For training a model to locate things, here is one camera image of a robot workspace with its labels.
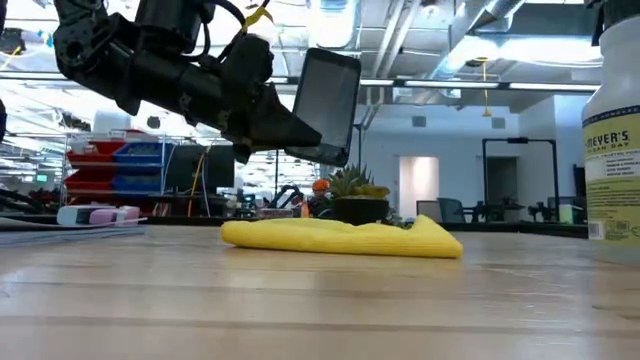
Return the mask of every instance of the potted plant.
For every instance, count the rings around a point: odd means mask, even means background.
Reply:
[[[389,213],[389,189],[376,186],[367,172],[347,166],[329,177],[336,220],[353,225],[382,222]]]

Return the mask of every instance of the spray bottle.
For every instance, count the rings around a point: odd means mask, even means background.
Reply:
[[[589,238],[596,256],[640,263],[640,1],[599,4],[602,86],[583,111]]]

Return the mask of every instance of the black plant pot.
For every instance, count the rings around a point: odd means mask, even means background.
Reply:
[[[383,222],[389,213],[385,199],[341,198],[333,205],[335,219],[352,225]]]

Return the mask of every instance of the blue storage bin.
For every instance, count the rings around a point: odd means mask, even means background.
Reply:
[[[169,158],[173,144],[164,144],[165,161]],[[162,144],[151,142],[134,142],[123,146],[113,154],[114,160],[122,164],[157,165],[162,166]]]
[[[117,192],[160,193],[160,175],[116,175],[111,183]]]

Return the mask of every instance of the table surface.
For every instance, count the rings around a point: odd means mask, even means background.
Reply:
[[[459,233],[462,260],[249,250],[218,229],[0,250],[0,358],[638,359],[640,268]]]

